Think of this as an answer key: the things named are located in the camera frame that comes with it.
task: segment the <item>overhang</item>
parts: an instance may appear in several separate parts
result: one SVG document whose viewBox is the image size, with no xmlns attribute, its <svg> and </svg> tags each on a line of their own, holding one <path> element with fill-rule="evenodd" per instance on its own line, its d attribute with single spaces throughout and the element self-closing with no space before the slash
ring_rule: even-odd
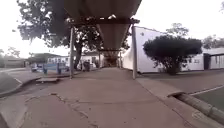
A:
<svg viewBox="0 0 224 128">
<path fill-rule="evenodd" d="M 65 10 L 76 21 L 82 18 L 131 18 L 142 0 L 64 0 Z M 98 24 L 105 49 L 119 49 L 130 27 L 129 24 Z"/>
</svg>

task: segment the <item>paved walkway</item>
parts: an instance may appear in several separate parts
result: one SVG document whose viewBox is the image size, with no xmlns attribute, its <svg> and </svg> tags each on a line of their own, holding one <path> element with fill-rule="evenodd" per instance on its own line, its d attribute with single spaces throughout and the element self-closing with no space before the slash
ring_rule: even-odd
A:
<svg viewBox="0 0 224 128">
<path fill-rule="evenodd" d="M 2 99 L 0 112 L 10 128 L 223 128 L 167 97 L 178 92 L 148 78 L 133 80 L 125 70 L 108 68 Z"/>
</svg>

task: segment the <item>cloudy sky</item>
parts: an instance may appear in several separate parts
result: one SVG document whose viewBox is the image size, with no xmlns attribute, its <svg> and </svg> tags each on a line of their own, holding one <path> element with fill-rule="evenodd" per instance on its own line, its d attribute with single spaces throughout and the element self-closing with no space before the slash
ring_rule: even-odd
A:
<svg viewBox="0 0 224 128">
<path fill-rule="evenodd" d="M 182 23 L 190 29 L 191 37 L 203 39 L 216 34 L 224 37 L 224 13 L 221 3 L 224 0 L 142 0 L 135 16 L 140 20 L 138 26 L 165 31 L 172 23 Z M 49 49 L 41 40 L 32 43 L 23 41 L 19 33 L 13 33 L 19 19 L 16 0 L 4 0 L 0 8 L 0 49 L 7 52 L 9 46 L 21 51 L 21 57 L 28 57 L 29 52 L 51 52 L 67 55 L 68 49 Z"/>
</svg>

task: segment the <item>building wall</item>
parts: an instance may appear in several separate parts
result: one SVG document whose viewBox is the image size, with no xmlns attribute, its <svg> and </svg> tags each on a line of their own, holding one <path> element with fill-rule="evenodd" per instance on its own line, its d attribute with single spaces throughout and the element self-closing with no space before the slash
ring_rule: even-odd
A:
<svg viewBox="0 0 224 128">
<path fill-rule="evenodd" d="M 138 72 L 159 72 L 162 66 L 155 68 L 154 61 L 148 58 L 143 51 L 143 44 L 149 39 L 153 40 L 165 33 L 150 30 L 147 28 L 136 27 L 136 44 L 137 44 L 137 71 Z M 133 47 L 132 44 L 129 50 L 123 56 L 123 68 L 133 69 Z"/>
<path fill-rule="evenodd" d="M 23 68 L 25 67 L 24 60 L 5 60 L 5 68 Z"/>
<path fill-rule="evenodd" d="M 139 72 L 159 72 L 162 66 L 155 68 L 154 61 L 148 58 L 143 50 L 143 44 L 149 39 L 153 40 L 157 36 L 165 35 L 165 33 L 158 32 L 155 30 L 136 27 L 136 43 L 137 43 L 137 71 Z M 210 55 L 224 53 L 224 48 L 216 49 L 202 49 L 203 53 Z M 202 54 L 196 55 L 187 62 L 187 66 L 183 67 L 182 71 L 193 71 L 193 70 L 204 70 L 204 56 Z M 129 50 L 123 55 L 123 68 L 133 69 L 133 47 L 130 46 Z M 224 56 L 212 56 L 210 62 L 210 69 L 224 68 Z"/>
<path fill-rule="evenodd" d="M 81 62 L 84 62 L 84 61 L 90 61 L 90 64 L 92 64 L 92 57 L 95 57 L 96 60 L 99 61 L 99 55 L 95 55 L 95 56 L 82 56 L 81 57 Z M 70 59 L 68 56 L 65 56 L 65 57 L 54 57 L 54 58 L 48 58 L 48 63 L 65 63 L 66 66 L 69 67 L 70 65 Z M 103 66 L 103 55 L 101 55 L 101 63 L 100 63 L 100 67 Z"/>
</svg>

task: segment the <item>metal post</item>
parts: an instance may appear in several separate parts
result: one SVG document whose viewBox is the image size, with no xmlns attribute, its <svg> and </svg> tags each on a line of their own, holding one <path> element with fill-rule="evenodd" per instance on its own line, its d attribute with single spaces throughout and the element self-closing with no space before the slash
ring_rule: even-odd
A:
<svg viewBox="0 0 224 128">
<path fill-rule="evenodd" d="M 100 52 L 99 52 L 99 68 L 101 68 L 101 57 L 100 57 Z"/>
<path fill-rule="evenodd" d="M 73 75 L 74 75 L 74 64 L 73 64 L 73 61 L 74 61 L 74 28 L 71 28 L 71 35 L 70 35 L 70 78 L 72 79 L 73 78 Z"/>
<path fill-rule="evenodd" d="M 121 62 L 121 51 L 120 51 L 120 68 L 122 68 L 122 62 Z"/>
<path fill-rule="evenodd" d="M 133 79 L 137 77 L 137 44 L 135 26 L 132 26 L 132 47 L 133 47 Z"/>
</svg>

